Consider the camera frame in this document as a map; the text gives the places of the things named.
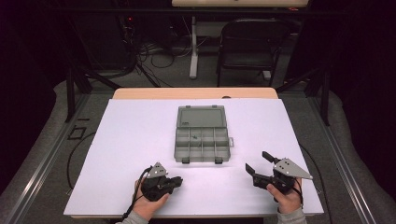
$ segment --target dark background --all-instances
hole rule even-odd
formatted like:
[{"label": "dark background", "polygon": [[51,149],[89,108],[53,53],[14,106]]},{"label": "dark background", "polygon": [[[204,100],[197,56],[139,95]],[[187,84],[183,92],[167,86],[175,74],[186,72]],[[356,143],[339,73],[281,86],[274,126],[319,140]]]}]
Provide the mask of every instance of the dark background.
[{"label": "dark background", "polygon": [[[315,0],[311,8],[342,10],[352,2]],[[357,2],[364,6],[372,1]],[[331,90],[343,102],[353,144],[361,159],[381,187],[395,199],[396,186],[390,171],[396,156],[396,94],[393,84],[396,31],[390,22],[390,2],[376,1],[369,7],[353,7],[352,11],[357,15],[353,19],[306,20],[291,55],[287,78],[296,78],[318,67],[331,50],[337,32],[343,30],[343,22],[347,21],[346,30],[350,35],[339,46],[339,56],[332,63]],[[92,58],[87,53],[87,46],[79,41],[80,36],[73,30],[75,27],[59,17],[43,14],[35,1],[3,1],[0,10],[0,84],[6,102],[1,114],[1,123],[6,124],[2,125],[0,146],[2,192],[50,116],[56,99],[53,87],[65,80],[69,68],[70,60],[64,55],[65,48],[88,67],[92,65]],[[155,19],[145,22],[150,24],[157,21]],[[160,21],[166,26],[170,22]],[[60,29],[52,29],[52,24],[57,24]],[[148,27],[147,23],[141,24],[141,27]],[[167,32],[167,29],[162,30],[163,34]],[[98,34],[98,39],[104,38],[100,32]],[[65,42],[60,41],[59,35],[66,37]],[[110,43],[106,42],[102,47],[111,47],[111,41],[118,41],[115,38],[107,38]],[[163,39],[164,45],[169,44],[167,38]],[[108,53],[118,55],[119,59],[109,64],[122,68],[125,66],[123,60],[129,59],[128,50],[123,46],[113,49],[117,51]]]}]

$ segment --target table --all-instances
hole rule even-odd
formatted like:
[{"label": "table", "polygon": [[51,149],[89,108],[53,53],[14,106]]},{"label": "table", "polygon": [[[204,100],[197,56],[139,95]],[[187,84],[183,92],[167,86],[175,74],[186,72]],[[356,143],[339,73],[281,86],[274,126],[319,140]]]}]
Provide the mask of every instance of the table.
[{"label": "table", "polygon": [[[219,99],[223,96],[232,98]],[[229,136],[234,139],[229,161],[175,161],[180,105],[224,105]],[[286,109],[274,89],[119,89],[108,103],[64,214],[121,217],[131,203],[134,181],[159,161],[169,177],[179,175],[184,180],[155,217],[273,215],[277,204],[272,196],[253,187],[245,171],[247,162],[260,174],[272,174],[273,164],[261,157],[263,150],[279,158],[289,157],[307,170]],[[311,180],[304,180],[303,192],[304,211],[308,215],[323,213]]]},{"label": "table", "polygon": [[[172,0],[173,7],[306,7],[309,0]],[[224,22],[218,25],[208,26],[210,34],[218,34]],[[196,37],[200,34],[197,31],[197,21],[192,17],[191,21],[191,67],[190,78],[197,78],[198,49]]]}]

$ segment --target sleeve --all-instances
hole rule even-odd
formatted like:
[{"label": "sleeve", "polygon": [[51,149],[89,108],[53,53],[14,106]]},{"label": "sleeve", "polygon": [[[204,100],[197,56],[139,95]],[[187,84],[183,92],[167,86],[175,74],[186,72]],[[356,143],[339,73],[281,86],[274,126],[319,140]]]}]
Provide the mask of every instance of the sleeve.
[{"label": "sleeve", "polygon": [[116,224],[148,224],[149,222],[139,216],[136,212],[131,211],[131,214],[125,218],[122,222],[117,222]]},{"label": "sleeve", "polygon": [[306,224],[305,213],[302,208],[292,213],[277,213],[277,224]]}]

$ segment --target chair backrest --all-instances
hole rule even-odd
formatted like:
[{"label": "chair backrest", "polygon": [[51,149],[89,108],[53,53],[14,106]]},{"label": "chair backrest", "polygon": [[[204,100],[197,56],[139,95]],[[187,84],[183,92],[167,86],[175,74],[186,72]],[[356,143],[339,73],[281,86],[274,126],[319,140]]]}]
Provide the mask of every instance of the chair backrest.
[{"label": "chair backrest", "polygon": [[238,19],[227,23],[221,38],[236,38],[246,40],[281,41],[290,34],[290,27],[284,21],[266,19]]}]

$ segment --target gray carpet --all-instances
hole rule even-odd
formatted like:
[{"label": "gray carpet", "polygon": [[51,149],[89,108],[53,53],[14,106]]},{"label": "gray carpet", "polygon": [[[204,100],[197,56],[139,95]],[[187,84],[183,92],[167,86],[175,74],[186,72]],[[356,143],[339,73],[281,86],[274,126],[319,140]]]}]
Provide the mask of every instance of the gray carpet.
[{"label": "gray carpet", "polygon": [[[277,76],[274,86],[280,86],[283,81],[283,76],[286,73],[288,59],[292,50],[293,39],[289,42],[289,48],[284,50],[284,54],[279,62],[277,69]],[[215,87],[216,86],[216,59],[217,55],[210,46],[201,47],[201,57],[199,59],[198,78],[195,80],[189,79],[190,72],[190,57],[176,57],[173,64],[167,68],[156,68],[151,63],[151,58],[148,58],[144,64],[147,70],[155,74],[163,82],[161,85],[167,87],[169,84],[172,87]],[[168,55],[155,55],[153,63],[155,65],[166,65],[166,62],[171,62]],[[238,76],[242,72],[229,72],[228,76],[224,76],[222,84],[224,86],[262,86],[267,82],[262,77],[257,76],[256,73],[249,75]],[[124,77],[113,79],[115,82],[124,87],[152,87],[148,80],[142,75],[133,71]],[[113,91],[102,83],[92,80],[94,91],[88,96],[86,104],[74,121],[69,124],[75,127],[73,133],[68,132],[66,135],[69,138],[77,137],[81,130],[85,128],[84,136],[96,131],[101,117],[105,111],[106,104],[111,98]],[[327,135],[323,132],[321,120],[318,119],[318,111],[312,106],[315,99],[305,98],[301,94],[300,86],[293,89],[292,92],[279,94],[283,100],[293,129],[299,142],[306,148],[313,160],[317,163],[318,168],[323,177],[324,188],[320,182],[320,178],[315,178],[315,185],[322,191],[319,198],[322,202],[325,214],[319,216],[308,217],[308,223],[330,223],[328,208],[331,211],[332,223],[362,223],[359,212],[356,209],[354,202],[351,200],[348,189],[346,188],[343,178],[340,176],[339,170],[334,163],[334,158],[331,153],[332,147]],[[44,128],[42,134],[37,139],[37,142],[28,155],[25,164],[14,177],[11,184],[0,197],[1,204],[1,219],[0,223],[5,223],[7,219],[12,216],[13,208],[18,205],[18,199],[21,197],[24,188],[35,173],[35,169],[46,153],[53,147],[53,142],[60,133],[65,119],[65,87],[64,83],[60,84],[56,89],[58,95],[57,105],[55,106],[51,118]],[[374,181],[370,172],[359,159],[359,156],[354,151],[353,145],[350,141],[349,129],[347,121],[342,110],[342,105],[339,99],[331,94],[330,103],[330,122],[331,130],[337,143],[343,150],[343,153],[348,161],[353,175],[356,177],[361,186],[361,191],[366,196],[366,201],[371,208],[376,223],[396,223],[396,206],[395,202],[385,193]],[[69,191],[66,178],[66,163],[70,152],[76,146],[77,139],[64,139],[59,147],[59,153],[50,167],[48,175],[45,176],[45,181],[41,186],[37,195],[34,195],[31,203],[27,204],[26,209],[18,219],[21,223],[108,223],[109,220],[103,219],[73,219],[63,215],[69,196],[66,194]],[[92,137],[83,141],[75,151],[71,160],[71,179],[74,184],[77,180],[79,171],[84,162],[87,150],[89,149]],[[309,172],[313,176],[319,176],[318,170],[311,158],[303,151],[305,160],[307,162]],[[221,220],[215,220],[214,223],[220,223]],[[276,223],[275,217],[266,217],[264,223]]]}]

